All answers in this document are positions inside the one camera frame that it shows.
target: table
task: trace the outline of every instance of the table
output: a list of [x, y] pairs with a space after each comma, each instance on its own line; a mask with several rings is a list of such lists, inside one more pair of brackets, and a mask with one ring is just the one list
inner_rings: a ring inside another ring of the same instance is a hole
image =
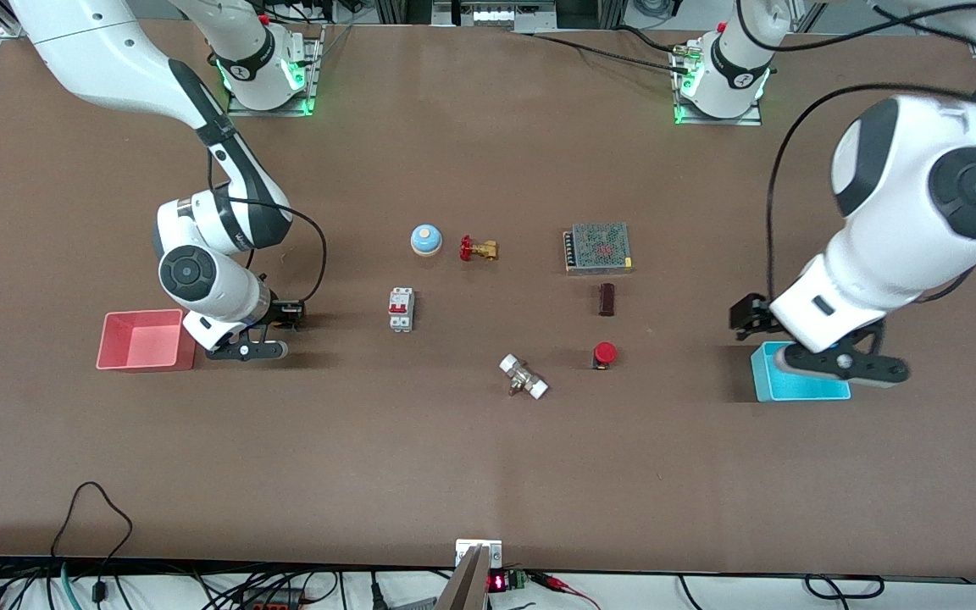
[[[146, 28], [205, 70], [190, 24]], [[570, 36], [654, 58], [624, 34]], [[4, 42], [0, 553], [46, 552], [94, 479], [136, 521], [125, 555], [444, 565], [454, 538], [484, 536], [546, 568], [976, 578], [976, 274], [890, 317], [884, 350], [913, 377], [851, 402], [757, 404], [757, 341], [727, 328], [763, 286], [764, 187], [797, 113], [865, 80], [968, 88], [973, 62], [870, 37], [778, 67], [762, 128], [675, 126], [655, 70], [496, 30], [358, 28], [315, 116], [237, 120], [330, 240], [293, 354], [111, 374], [93, 368], [104, 314], [171, 304], [148, 235], [160, 203], [205, 185], [202, 148], [173, 120], [74, 99]], [[779, 286], [840, 225], [830, 151], [876, 99], [833, 102], [787, 154]], [[636, 271], [601, 318], [560, 235], [619, 220]], [[442, 255], [409, 251], [421, 223]], [[460, 262], [464, 233], [498, 240], [498, 262]], [[295, 224], [252, 269], [295, 297], [318, 253]], [[411, 335], [387, 329], [392, 286], [418, 291]], [[600, 341], [612, 370], [588, 368]], [[550, 383], [541, 401], [507, 397], [508, 352]], [[96, 496], [76, 518], [61, 552], [121, 536]]]

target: red emergency stop button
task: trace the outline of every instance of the red emergency stop button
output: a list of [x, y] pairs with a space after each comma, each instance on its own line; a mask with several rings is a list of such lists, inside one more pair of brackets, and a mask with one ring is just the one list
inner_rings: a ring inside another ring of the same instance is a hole
[[616, 347], [612, 343], [602, 341], [593, 348], [593, 359], [599, 364], [608, 366], [616, 360]]

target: blue bin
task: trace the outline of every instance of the blue bin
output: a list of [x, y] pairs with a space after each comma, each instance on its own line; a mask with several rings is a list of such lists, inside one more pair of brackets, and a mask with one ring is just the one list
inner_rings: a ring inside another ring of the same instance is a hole
[[849, 383], [838, 379], [791, 374], [778, 368], [774, 354], [790, 341], [767, 341], [751, 355], [751, 377], [756, 382], [759, 402], [779, 401], [845, 401]]

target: red wire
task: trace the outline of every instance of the red wire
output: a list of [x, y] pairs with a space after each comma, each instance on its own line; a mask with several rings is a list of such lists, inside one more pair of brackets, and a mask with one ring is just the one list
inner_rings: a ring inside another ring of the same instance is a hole
[[601, 605], [599, 605], [599, 603], [597, 602], [594, 602], [593, 598], [586, 595], [585, 593], [578, 593], [578, 591], [573, 590], [573, 588], [570, 591], [563, 591], [563, 593], [574, 595], [576, 597], [581, 597], [582, 599], [585, 599], [587, 602], [592, 603], [593, 607], [596, 607], [597, 610], [601, 610]]

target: green wire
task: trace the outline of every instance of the green wire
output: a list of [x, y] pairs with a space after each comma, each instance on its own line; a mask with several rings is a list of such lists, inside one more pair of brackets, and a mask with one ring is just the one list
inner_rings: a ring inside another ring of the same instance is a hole
[[70, 606], [74, 607], [74, 610], [81, 610], [81, 604], [78, 603], [78, 598], [74, 596], [73, 588], [70, 588], [70, 579], [66, 576], [66, 562], [63, 561], [63, 567], [58, 571], [58, 577], [63, 582], [63, 588], [66, 590], [66, 599], [69, 600]]

